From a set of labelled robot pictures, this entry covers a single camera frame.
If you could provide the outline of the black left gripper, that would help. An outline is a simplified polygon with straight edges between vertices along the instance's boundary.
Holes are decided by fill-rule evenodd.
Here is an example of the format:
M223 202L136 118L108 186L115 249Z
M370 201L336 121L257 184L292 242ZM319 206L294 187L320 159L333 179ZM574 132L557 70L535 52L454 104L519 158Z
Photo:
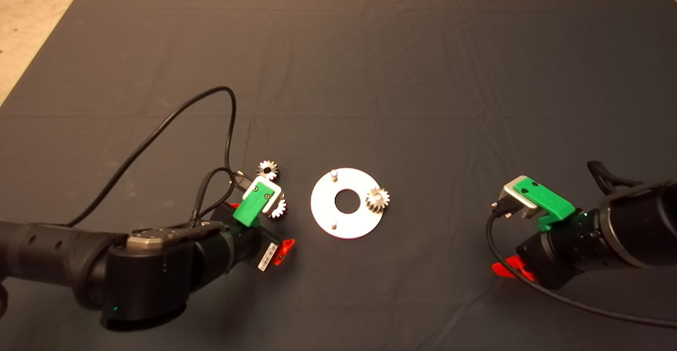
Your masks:
M220 205L211 214L211 218L224 223L227 229L222 232L228 246L225 273L229 273L240 264L247 264L258 272L266 272L273 265L277 253L277 262L282 263L292 250L296 241L293 238L281 241L281 238L263 226L247 227L234 218L239 208L237 202Z

